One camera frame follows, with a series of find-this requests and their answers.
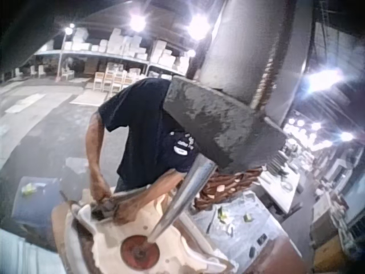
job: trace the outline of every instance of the man's arm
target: man's arm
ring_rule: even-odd
[[[186,173],[180,173],[175,169],[168,170],[140,195],[119,204],[115,212],[114,221],[117,224],[134,221],[141,208],[174,189],[184,179],[185,175]]]
[[[168,170],[162,174],[149,189],[141,194],[140,207],[144,207],[149,202],[156,200],[161,195],[173,190],[175,186],[184,179],[185,175],[186,173],[180,173],[175,169]]]
[[[90,169],[90,191],[96,201],[111,196],[110,188],[100,171],[100,153],[104,139],[104,124],[98,112],[90,119],[86,132],[86,155]]]

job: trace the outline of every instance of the man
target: man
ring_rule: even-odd
[[[147,78],[129,86],[101,105],[86,133],[86,153],[93,198],[111,196],[100,172],[104,128],[109,132],[129,127],[125,152],[117,173],[115,191],[152,184],[137,198],[120,205],[117,223],[135,220],[138,210],[173,189],[191,168],[197,155],[194,139],[166,112],[163,103],[170,81]]]

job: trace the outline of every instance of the small yellow object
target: small yellow object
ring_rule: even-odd
[[[32,185],[31,183],[29,183],[29,184],[25,185],[24,187],[22,187],[22,194],[24,196],[33,194],[36,191],[37,191],[36,186]]]

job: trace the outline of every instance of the green object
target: green object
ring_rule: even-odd
[[[244,214],[244,220],[246,223],[251,223],[253,221],[251,214],[250,213]]]
[[[29,184],[25,185],[24,187],[22,187],[22,194],[24,196],[31,195],[36,191],[37,191],[37,188],[32,183],[29,183]]]
[[[224,220],[227,219],[227,215],[223,213],[222,207],[218,209],[218,219],[222,224],[226,223]]]

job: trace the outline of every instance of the man's hand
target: man's hand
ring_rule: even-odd
[[[141,209],[142,204],[140,195],[130,198],[118,205],[118,208],[114,212],[113,221],[117,225],[127,224],[131,221],[135,221],[137,213]]]
[[[102,201],[104,198],[109,198],[112,195],[109,185],[105,182],[101,174],[91,175],[90,191],[91,196],[97,202]]]

